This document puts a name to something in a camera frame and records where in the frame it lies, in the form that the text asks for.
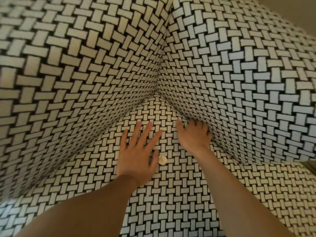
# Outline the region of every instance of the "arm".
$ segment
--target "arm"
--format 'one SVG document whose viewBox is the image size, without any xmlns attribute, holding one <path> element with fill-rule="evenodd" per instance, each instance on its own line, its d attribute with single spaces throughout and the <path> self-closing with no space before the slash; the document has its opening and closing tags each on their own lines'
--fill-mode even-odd
<svg viewBox="0 0 316 237">
<path fill-rule="evenodd" d="M 248 191 L 209 150 L 208 125 L 177 121 L 178 139 L 198 161 L 228 237 L 293 237 L 294 235 Z"/>
<path fill-rule="evenodd" d="M 148 158 L 162 131 L 144 146 L 151 127 L 149 123 L 137 143 L 141 122 L 137 123 L 128 147 L 124 131 L 115 180 L 97 191 L 55 205 L 16 236 L 118 236 L 130 196 L 152 178 L 158 164 L 158 151 L 154 151 L 150 165 Z"/>
</svg>

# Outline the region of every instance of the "chair seat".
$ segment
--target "chair seat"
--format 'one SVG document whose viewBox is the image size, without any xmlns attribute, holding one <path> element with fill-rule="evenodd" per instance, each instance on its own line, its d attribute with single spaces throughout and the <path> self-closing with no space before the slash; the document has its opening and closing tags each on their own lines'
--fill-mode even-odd
<svg viewBox="0 0 316 237">
<path fill-rule="evenodd" d="M 116 177 L 122 130 L 153 121 L 164 133 L 157 144 L 168 162 L 129 200 L 122 236 L 225 236 L 196 160 L 179 145 L 175 120 L 184 119 L 157 93 L 121 117 L 51 175 L 0 205 L 0 236 L 16 234 L 58 202 L 104 186 Z M 242 165 L 217 146 L 220 161 L 296 236 L 316 236 L 316 177 L 300 163 Z"/>
</svg>

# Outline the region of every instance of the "hand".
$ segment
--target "hand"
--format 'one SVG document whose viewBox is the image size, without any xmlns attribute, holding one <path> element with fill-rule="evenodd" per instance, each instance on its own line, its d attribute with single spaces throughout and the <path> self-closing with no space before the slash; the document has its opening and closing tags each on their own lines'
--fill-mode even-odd
<svg viewBox="0 0 316 237">
<path fill-rule="evenodd" d="M 153 124 L 151 122 L 148 123 L 137 143 L 137 137 L 141 126 L 142 123 L 138 122 L 128 147 L 126 147 L 128 131 L 124 130 L 121 137 L 121 146 L 117 164 L 117 176 L 131 176 L 136 179 L 138 187 L 145 185 L 156 171 L 158 164 L 158 150 L 154 151 L 151 164 L 149 164 L 149 154 L 162 135 L 162 130 L 159 130 L 150 140 L 148 145 L 144 146 Z"/>
<path fill-rule="evenodd" d="M 208 132 L 208 124 L 200 121 L 195 124 L 195 121 L 191 119 L 184 129 L 182 122 L 177 120 L 176 127 L 178 140 L 186 151 L 195 156 L 202 148 L 209 149 L 212 132 Z"/>
</svg>

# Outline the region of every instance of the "beige wall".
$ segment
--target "beige wall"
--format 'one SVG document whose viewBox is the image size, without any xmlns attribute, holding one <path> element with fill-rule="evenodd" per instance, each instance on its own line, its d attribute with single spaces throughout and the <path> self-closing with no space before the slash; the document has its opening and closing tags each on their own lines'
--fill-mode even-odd
<svg viewBox="0 0 316 237">
<path fill-rule="evenodd" d="M 316 37 L 316 0 L 258 0 Z"/>
</svg>

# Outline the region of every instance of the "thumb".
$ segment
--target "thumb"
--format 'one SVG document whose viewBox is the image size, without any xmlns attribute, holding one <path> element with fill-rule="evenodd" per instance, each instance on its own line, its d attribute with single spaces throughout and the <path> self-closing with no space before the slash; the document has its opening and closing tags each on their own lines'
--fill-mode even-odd
<svg viewBox="0 0 316 237">
<path fill-rule="evenodd" d="M 179 132 L 179 133 L 184 132 L 184 127 L 183 127 L 181 120 L 178 119 L 176 121 L 176 127 L 177 127 L 177 132 Z"/>
<path fill-rule="evenodd" d="M 150 169 L 150 172 L 152 173 L 152 175 L 154 175 L 154 173 L 156 172 L 158 161 L 159 161 L 158 150 L 155 150 L 153 153 L 153 157 L 151 159 L 150 166 L 149 166 L 149 169 Z"/>
</svg>

